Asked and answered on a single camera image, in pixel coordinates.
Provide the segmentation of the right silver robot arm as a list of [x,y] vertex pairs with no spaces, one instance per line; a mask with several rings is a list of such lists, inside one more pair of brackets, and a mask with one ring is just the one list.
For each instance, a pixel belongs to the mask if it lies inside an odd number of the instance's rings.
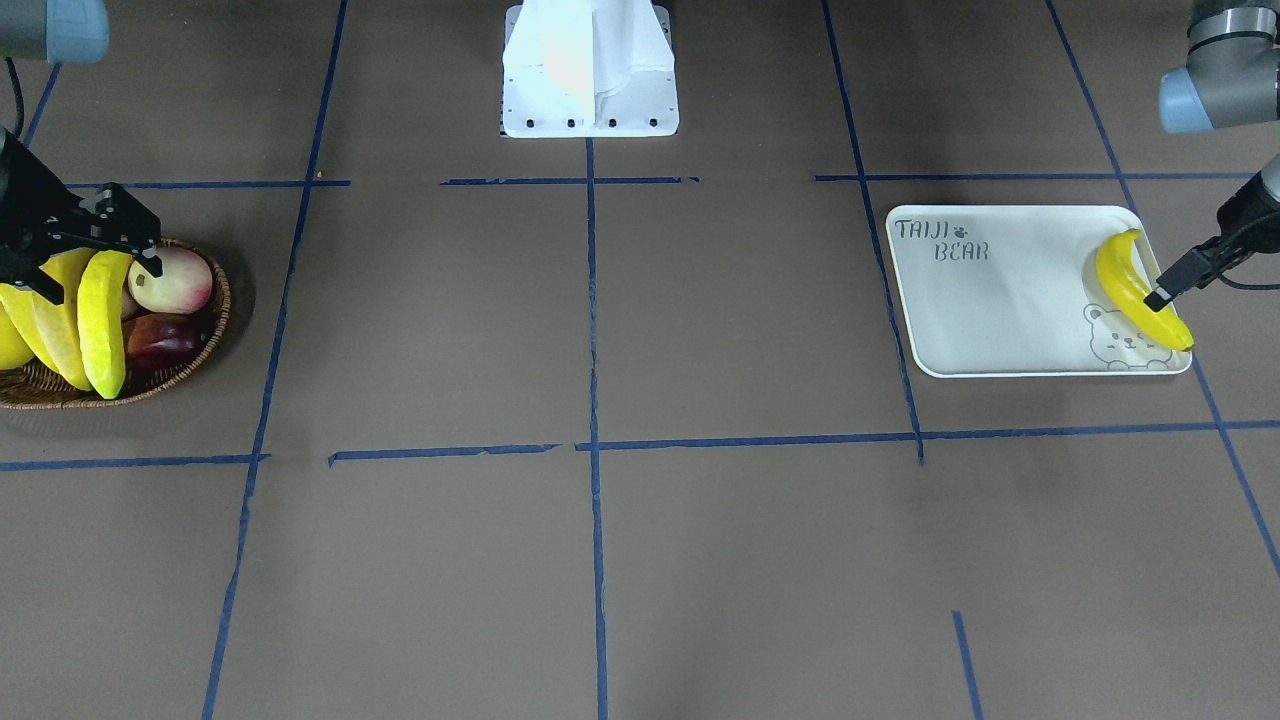
[[[109,42],[102,1],[3,3],[3,59],[90,64],[105,56]],[[64,304],[67,284],[44,264],[72,250],[119,251],[163,274],[157,215],[118,183],[90,197],[70,192],[9,129],[3,131],[1,231],[3,283],[55,306]]]

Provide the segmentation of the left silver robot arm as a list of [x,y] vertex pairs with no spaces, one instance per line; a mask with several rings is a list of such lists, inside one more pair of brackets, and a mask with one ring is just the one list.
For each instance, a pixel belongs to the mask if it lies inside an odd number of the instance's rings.
[[[1270,123],[1277,119],[1277,3],[1196,1],[1183,65],[1158,87],[1158,115],[1170,135]],[[1215,281],[1256,254],[1277,252],[1277,160],[1253,174],[1216,215],[1219,233],[1180,256],[1146,297],[1153,311]]]

